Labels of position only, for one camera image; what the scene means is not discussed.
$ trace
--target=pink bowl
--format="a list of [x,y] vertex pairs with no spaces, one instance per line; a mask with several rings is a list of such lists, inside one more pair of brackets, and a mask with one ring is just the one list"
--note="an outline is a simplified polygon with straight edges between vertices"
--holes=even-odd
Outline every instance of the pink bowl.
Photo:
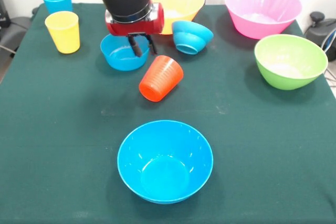
[[280,34],[301,13],[300,0],[225,0],[236,29],[252,39]]

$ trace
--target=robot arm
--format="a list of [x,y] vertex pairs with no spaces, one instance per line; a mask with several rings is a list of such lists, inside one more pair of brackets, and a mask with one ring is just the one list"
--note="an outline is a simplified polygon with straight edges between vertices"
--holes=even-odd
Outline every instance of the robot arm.
[[128,36],[137,56],[142,52],[134,36],[145,36],[156,53],[151,34],[158,34],[164,25],[163,8],[151,0],[103,0],[106,6],[105,22],[109,32],[116,36]]

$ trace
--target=upside-down blue bowl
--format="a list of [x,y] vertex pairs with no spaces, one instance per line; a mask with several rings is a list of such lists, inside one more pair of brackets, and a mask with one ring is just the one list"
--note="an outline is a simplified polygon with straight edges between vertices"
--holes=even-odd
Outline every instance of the upside-down blue bowl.
[[204,186],[213,154],[195,128],[161,120],[132,131],[119,148],[117,163],[123,182],[135,194],[156,204],[173,204]]
[[202,51],[214,37],[210,29],[192,21],[175,21],[172,27],[177,50],[189,55]]

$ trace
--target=cable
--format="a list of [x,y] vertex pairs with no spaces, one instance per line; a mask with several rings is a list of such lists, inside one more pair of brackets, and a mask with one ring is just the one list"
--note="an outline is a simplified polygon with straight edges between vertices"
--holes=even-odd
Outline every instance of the cable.
[[336,39],[336,28],[332,29],[330,31],[330,33],[324,38],[322,44],[321,44],[321,48],[323,49],[325,46],[325,43],[327,42],[327,40],[329,41],[329,43],[327,44],[327,47],[325,49],[323,49],[324,52],[327,52],[329,50],[329,48],[331,47],[332,43],[334,42],[334,40]]
[[336,80],[330,79],[328,77],[326,77],[326,80],[328,80],[328,81],[336,81]]
[[328,72],[336,80],[336,76],[334,76],[334,74],[328,68],[325,71]]
[[20,24],[18,24],[18,23],[11,22],[11,24],[16,25],[16,26],[19,26],[19,27],[21,27],[21,28],[23,28],[23,29],[25,29],[25,30],[28,30],[27,27],[25,27],[25,26],[23,26],[23,25],[20,25]]
[[13,51],[13,50],[9,49],[8,47],[0,45],[0,48],[5,49],[6,51],[11,52],[12,54],[16,54],[16,51]]

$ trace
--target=table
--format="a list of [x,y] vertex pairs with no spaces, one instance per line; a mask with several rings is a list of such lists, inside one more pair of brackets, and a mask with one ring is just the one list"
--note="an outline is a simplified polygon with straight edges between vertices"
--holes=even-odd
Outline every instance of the table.
[[[323,76],[272,88],[256,67],[256,40],[234,29],[225,6],[205,6],[195,21],[215,37],[199,55],[154,37],[185,77],[152,103],[138,84],[153,57],[136,71],[111,69],[99,48],[104,6],[74,12],[79,51],[56,51],[42,5],[0,86],[1,224],[336,222],[336,102]],[[297,23],[284,33],[302,35]],[[214,154],[205,186],[167,206],[132,193],[116,165],[126,135],[160,119],[196,127]]]

